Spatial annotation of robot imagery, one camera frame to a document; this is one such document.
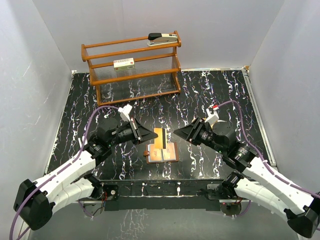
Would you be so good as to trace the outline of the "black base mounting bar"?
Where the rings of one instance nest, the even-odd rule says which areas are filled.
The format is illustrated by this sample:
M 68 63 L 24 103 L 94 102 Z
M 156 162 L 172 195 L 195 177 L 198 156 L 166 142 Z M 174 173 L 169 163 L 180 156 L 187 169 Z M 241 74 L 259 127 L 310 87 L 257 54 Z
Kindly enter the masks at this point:
M 105 180 L 105 211 L 206 210 L 238 214 L 245 199 L 223 193 L 221 179 Z

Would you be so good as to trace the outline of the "orange credit card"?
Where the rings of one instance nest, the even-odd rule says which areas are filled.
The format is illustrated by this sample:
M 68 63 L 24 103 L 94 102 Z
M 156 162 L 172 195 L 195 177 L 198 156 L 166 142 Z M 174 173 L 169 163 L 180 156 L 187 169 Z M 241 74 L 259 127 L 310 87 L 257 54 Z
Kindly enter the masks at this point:
M 151 146 L 149 150 L 149 161 L 150 162 L 161 162 L 162 161 L 162 150 Z
M 168 143 L 166 148 L 162 149 L 162 154 L 164 161 L 174 161 L 176 159 L 175 144 Z

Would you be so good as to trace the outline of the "brown leather card holder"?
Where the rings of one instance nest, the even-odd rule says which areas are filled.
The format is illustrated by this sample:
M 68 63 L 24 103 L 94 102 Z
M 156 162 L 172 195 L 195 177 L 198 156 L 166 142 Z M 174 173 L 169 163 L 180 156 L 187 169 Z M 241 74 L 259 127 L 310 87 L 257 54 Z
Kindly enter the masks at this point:
M 174 147 L 175 147 L 175 160 L 164 160 L 163 159 L 163 152 L 162 152 L 162 161 L 157 161 L 157 162 L 150 162 L 149 161 L 149 156 L 150 156 L 150 148 L 152 148 L 152 146 L 155 148 L 155 144 L 147 144 L 146 145 L 146 150 L 143 152 L 144 157 L 146 158 L 146 162 L 148 164 L 159 164 L 159 163 L 169 163 L 169 162 L 178 162 L 179 161 L 179 153 L 178 153 L 178 147 L 177 147 L 177 143 L 176 142 L 172 142 L 174 143 Z

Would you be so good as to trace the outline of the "wooden three-tier shelf rack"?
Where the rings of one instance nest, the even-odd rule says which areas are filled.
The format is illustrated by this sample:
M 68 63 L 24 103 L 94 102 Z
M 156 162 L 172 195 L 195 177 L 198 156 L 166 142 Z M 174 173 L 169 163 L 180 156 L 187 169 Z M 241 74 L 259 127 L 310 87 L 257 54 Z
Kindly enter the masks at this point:
M 179 94 L 182 41 L 148 46 L 148 35 L 109 42 L 82 44 L 81 58 L 88 64 L 89 82 L 96 90 L 98 106 L 164 95 Z M 133 58 L 135 68 L 115 71 L 113 61 Z

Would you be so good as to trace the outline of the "black and beige stapler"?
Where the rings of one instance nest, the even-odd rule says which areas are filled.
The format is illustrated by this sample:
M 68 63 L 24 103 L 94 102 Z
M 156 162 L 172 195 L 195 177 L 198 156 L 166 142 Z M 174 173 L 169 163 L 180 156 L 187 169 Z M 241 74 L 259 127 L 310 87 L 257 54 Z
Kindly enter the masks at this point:
M 150 33 L 147 39 L 147 45 L 149 47 L 152 47 L 157 45 L 176 43 L 178 41 L 178 36 L 173 33 Z

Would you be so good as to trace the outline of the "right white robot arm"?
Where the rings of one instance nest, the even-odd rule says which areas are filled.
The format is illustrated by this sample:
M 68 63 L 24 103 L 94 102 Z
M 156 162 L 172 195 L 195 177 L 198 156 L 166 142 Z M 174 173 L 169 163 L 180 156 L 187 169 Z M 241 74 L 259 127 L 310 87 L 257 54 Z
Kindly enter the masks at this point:
M 174 134 L 193 145 L 210 147 L 222 155 L 232 169 L 222 182 L 223 194 L 256 202 L 286 220 L 297 234 L 310 239 L 320 224 L 320 199 L 300 189 L 270 167 L 248 145 L 237 140 L 227 122 L 210 125 L 202 118 L 174 130 Z

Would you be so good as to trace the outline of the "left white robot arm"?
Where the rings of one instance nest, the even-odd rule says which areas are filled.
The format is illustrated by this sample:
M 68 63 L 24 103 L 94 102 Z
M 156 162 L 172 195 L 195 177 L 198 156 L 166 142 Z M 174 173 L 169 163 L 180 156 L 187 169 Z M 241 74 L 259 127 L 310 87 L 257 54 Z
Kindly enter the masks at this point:
M 103 195 L 104 188 L 90 171 L 112 154 L 114 146 L 126 142 L 138 145 L 157 137 L 135 118 L 122 125 L 114 118 L 104 120 L 75 156 L 37 180 L 24 180 L 13 209 L 31 230 L 38 230 L 61 208 L 82 198 L 97 200 Z

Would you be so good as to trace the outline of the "white and red staples box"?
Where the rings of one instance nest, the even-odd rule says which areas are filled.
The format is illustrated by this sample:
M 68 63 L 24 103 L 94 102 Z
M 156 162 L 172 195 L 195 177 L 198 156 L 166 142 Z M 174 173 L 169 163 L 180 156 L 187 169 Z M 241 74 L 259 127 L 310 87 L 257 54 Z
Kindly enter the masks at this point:
M 131 70 L 135 68 L 135 61 L 131 58 L 119 59 L 113 61 L 115 71 Z

